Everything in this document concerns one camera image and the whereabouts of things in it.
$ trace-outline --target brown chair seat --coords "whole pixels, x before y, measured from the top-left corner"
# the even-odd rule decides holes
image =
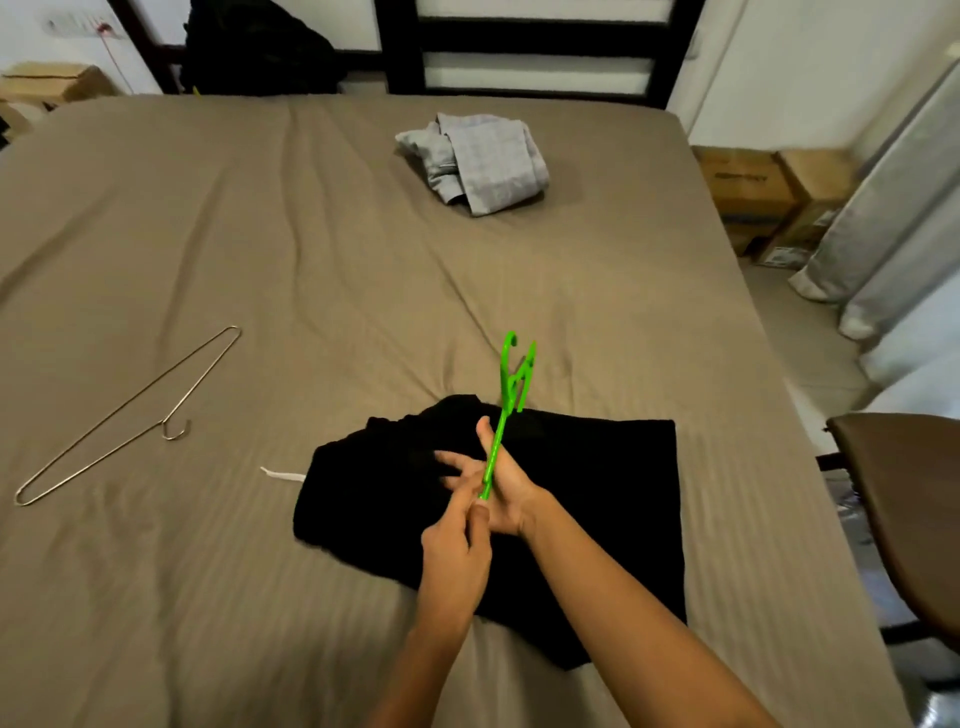
[[[903,601],[960,649],[960,421],[858,412],[827,421]]]

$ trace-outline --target mattress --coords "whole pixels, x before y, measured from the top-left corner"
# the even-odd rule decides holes
[[[482,219],[443,206],[394,143],[438,110],[527,122],[550,169],[543,199]],[[83,102],[0,154],[0,236],[5,725],[357,724],[414,593],[298,544],[297,486],[259,466],[303,473],[372,415],[496,400],[511,328],[538,341],[530,406],[676,421],[690,625],[773,714],[907,724],[673,116],[487,98]],[[228,325],[242,338],[171,422],[189,418],[187,436],[148,433],[13,505],[43,463]],[[215,354],[32,493],[161,418]],[[563,673],[480,619],[436,720],[623,724],[594,667]]]

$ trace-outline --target black bag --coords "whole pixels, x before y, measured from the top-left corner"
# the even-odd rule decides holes
[[[192,0],[180,83],[233,96],[336,93],[330,42],[271,0]]]

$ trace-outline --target black garment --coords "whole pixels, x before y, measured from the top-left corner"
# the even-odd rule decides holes
[[[333,46],[271,0],[192,0],[187,91],[231,96],[336,93],[347,75]]]
[[[366,429],[313,454],[294,534],[338,559],[416,589],[420,533],[443,514],[456,474],[433,450],[485,459],[476,423],[500,408],[473,395],[441,400],[399,422]],[[686,621],[677,441],[669,420],[613,422],[525,409],[511,415],[504,447],[538,485],[673,614]],[[589,656],[566,621],[527,545],[492,534],[490,581],[477,614],[517,631],[554,664]]]

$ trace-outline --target brown cardboard box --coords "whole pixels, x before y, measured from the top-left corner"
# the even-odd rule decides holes
[[[796,206],[780,165],[769,152],[694,147],[700,170],[737,255],[771,235]]]
[[[61,104],[114,95],[110,79],[95,65],[18,63],[0,76],[0,116],[10,126],[6,136],[13,138]]]
[[[756,251],[754,260],[800,269],[856,190],[856,164],[846,152],[834,149],[787,150],[777,159],[800,204],[776,236]]]

